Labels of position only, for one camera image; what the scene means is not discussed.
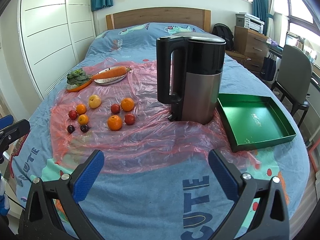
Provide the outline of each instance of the bed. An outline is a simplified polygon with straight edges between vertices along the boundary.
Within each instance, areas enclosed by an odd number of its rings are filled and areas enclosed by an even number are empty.
[[[80,206],[105,239],[185,240],[191,235],[207,239],[233,205],[206,161],[206,153],[217,147],[241,172],[256,179],[279,176],[292,217],[308,181],[308,154],[293,118],[257,77],[225,55],[220,92],[271,96],[297,133],[292,142],[232,154],[217,112],[206,126],[170,123],[168,106],[156,100],[156,38],[181,31],[209,32],[210,19],[210,11],[175,7],[107,15],[108,30],[97,36],[85,59],[73,69],[97,73],[126,65],[133,71],[119,83],[99,86],[93,82],[79,93],[66,93],[64,79],[49,93],[31,116],[31,132],[12,160],[21,204],[26,204],[35,177],[58,179],[99,148],[105,153],[105,166]],[[94,120],[91,136],[75,132],[69,140],[65,129],[69,107],[92,93],[102,95],[103,103],[99,112],[89,113]],[[105,124],[108,107],[127,96],[136,102],[136,127],[110,133]],[[253,201],[238,236],[246,232],[258,202]],[[60,216],[74,234],[63,212]]]

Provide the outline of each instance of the wooden headboard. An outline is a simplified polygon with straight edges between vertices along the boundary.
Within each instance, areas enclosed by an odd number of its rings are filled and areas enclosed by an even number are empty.
[[[148,22],[192,24],[211,32],[211,11],[185,7],[153,7],[106,15],[108,30]]]

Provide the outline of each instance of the red cherry print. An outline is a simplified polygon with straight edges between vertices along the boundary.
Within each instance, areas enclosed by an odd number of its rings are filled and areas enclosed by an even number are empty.
[[[258,202],[254,202],[253,205],[252,205],[252,210],[256,211],[257,208],[258,208],[258,205],[259,205]]]

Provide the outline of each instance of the yellow apple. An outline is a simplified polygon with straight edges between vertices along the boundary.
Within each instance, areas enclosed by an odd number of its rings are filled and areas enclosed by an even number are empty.
[[[97,95],[92,95],[89,97],[89,102],[88,102],[90,108],[96,109],[98,106],[101,105],[101,98]]]

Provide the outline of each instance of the green tray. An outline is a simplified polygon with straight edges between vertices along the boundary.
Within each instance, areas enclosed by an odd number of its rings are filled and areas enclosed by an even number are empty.
[[[233,152],[290,142],[296,136],[271,97],[220,93],[218,111]]]

